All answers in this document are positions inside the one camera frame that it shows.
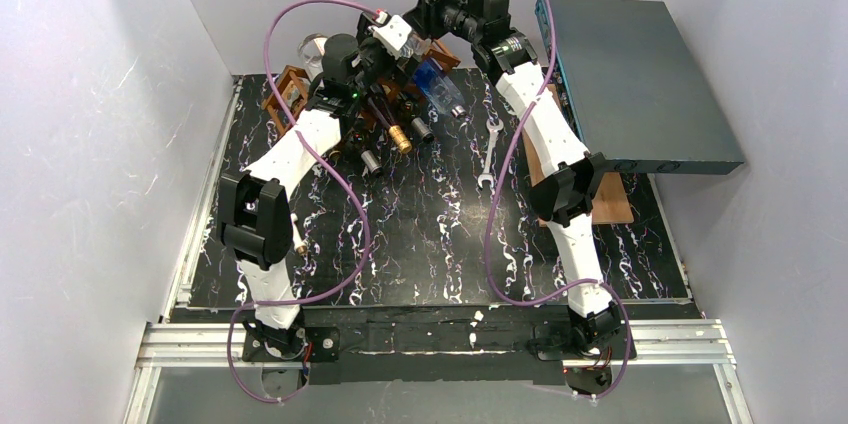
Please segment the clear bottle silver cap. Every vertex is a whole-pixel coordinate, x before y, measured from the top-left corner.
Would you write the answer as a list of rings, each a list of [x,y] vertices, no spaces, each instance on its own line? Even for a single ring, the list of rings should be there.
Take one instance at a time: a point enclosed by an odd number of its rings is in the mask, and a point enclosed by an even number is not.
[[[421,38],[417,32],[412,30],[400,50],[400,57],[420,59],[428,52],[430,46],[431,41],[429,39]]]

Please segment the clear bottle white gold label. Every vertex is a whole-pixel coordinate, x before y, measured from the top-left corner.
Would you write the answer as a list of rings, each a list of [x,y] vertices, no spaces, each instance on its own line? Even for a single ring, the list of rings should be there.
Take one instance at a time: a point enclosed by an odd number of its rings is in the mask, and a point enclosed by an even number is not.
[[[314,79],[323,71],[322,59],[326,41],[327,37],[323,34],[311,34],[306,36],[297,48],[303,68],[310,79]]]

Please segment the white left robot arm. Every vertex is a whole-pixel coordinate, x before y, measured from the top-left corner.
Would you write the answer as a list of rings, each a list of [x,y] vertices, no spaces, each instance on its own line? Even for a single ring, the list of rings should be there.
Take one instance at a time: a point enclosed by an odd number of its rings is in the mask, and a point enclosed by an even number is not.
[[[263,157],[219,181],[219,240],[253,299],[254,317],[244,328],[276,357],[298,357],[309,347],[285,262],[295,243],[290,195],[315,165],[338,174],[326,154],[357,133],[362,106],[386,96],[380,78],[410,55],[414,32],[401,16],[381,12],[361,21],[358,35],[336,34],[322,44],[320,68],[289,130]]]

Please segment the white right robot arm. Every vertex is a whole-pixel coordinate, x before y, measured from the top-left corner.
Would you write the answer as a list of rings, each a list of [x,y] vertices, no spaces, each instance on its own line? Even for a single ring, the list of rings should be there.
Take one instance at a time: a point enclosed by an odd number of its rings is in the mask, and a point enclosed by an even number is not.
[[[540,162],[542,179],[528,202],[545,222],[559,252],[571,328],[556,346],[587,354],[608,346],[621,328],[621,314],[601,286],[592,233],[592,201],[607,165],[577,137],[548,90],[537,54],[511,24],[510,0],[418,0],[405,13],[427,38],[450,33],[467,41],[478,68],[520,117],[522,138]]]

